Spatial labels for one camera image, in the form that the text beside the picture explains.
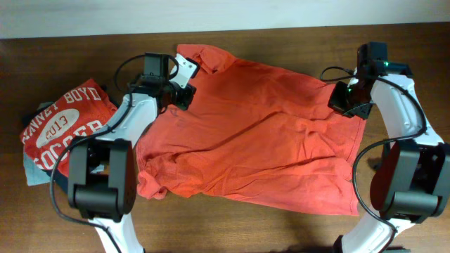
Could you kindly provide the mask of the folded red soccer shirt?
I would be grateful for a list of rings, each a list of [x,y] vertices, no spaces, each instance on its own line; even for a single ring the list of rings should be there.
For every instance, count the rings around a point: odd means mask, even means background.
[[[31,119],[20,134],[25,154],[37,168],[50,171],[74,137],[94,134],[116,111],[107,93],[90,79]]]

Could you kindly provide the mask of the orange t-shirt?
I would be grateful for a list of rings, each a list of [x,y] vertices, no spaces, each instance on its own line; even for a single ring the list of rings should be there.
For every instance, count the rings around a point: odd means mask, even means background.
[[[307,214],[357,215],[352,163],[365,121],[328,107],[333,86],[215,46],[181,44],[200,64],[185,111],[167,109],[136,145],[138,194],[199,193]]]

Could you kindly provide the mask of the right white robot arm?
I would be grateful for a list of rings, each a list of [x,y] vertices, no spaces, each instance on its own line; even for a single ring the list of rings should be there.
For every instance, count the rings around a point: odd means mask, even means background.
[[[388,137],[364,148],[352,166],[352,185],[365,214],[334,242],[333,252],[391,252],[401,232],[440,216],[449,201],[449,144],[434,131],[418,102],[406,64],[364,61],[333,79],[328,106],[344,117],[367,119],[377,106]],[[361,158],[381,146],[382,158],[370,186],[369,203],[359,194]]]

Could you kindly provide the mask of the crumpled dark green shirt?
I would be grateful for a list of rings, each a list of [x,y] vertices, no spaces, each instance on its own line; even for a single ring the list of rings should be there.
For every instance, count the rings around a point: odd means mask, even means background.
[[[391,150],[391,145],[386,143],[382,146],[382,152],[380,157],[368,158],[367,164],[373,171],[379,170],[383,164],[383,160],[387,158]]]

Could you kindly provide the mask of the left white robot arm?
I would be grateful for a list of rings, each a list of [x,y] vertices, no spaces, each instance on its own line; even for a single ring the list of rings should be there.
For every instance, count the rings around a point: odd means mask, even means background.
[[[189,81],[182,74],[171,79],[139,77],[105,126],[92,136],[74,140],[68,203],[97,230],[106,252],[145,250],[131,217],[137,186],[133,149],[168,105],[189,107],[196,92]]]

